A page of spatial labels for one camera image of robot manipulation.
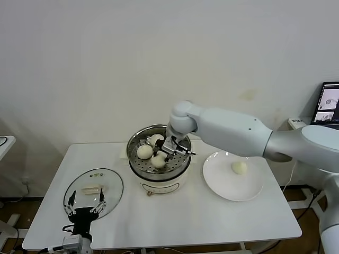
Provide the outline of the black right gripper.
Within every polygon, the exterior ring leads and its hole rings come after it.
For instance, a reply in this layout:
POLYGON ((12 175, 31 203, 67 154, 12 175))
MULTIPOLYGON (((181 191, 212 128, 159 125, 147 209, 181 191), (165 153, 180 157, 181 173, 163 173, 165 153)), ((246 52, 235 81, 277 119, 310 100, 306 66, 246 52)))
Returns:
MULTIPOLYGON (((159 151, 162 150, 163 148, 163 144, 164 144, 165 140, 161 140, 161 139, 157 139, 155 142, 155 147, 153 147, 153 157, 157 156, 159 151)), ((168 163, 170 160, 173 159, 175 154, 167 154, 166 158, 165 158, 165 162, 168 163)))

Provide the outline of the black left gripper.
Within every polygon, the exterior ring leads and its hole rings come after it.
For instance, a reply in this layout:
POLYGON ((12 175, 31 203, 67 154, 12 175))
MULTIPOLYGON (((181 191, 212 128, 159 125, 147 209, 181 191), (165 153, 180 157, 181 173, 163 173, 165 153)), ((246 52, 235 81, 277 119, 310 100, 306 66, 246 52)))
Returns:
POLYGON ((68 219, 73 223, 73 234, 84 235, 90 233, 91 223, 99 218, 106 207, 106 201, 103 189, 100 189, 99 202, 94 207, 81 207, 74 209, 76 191, 73 191, 66 204, 64 210, 68 215, 68 219))

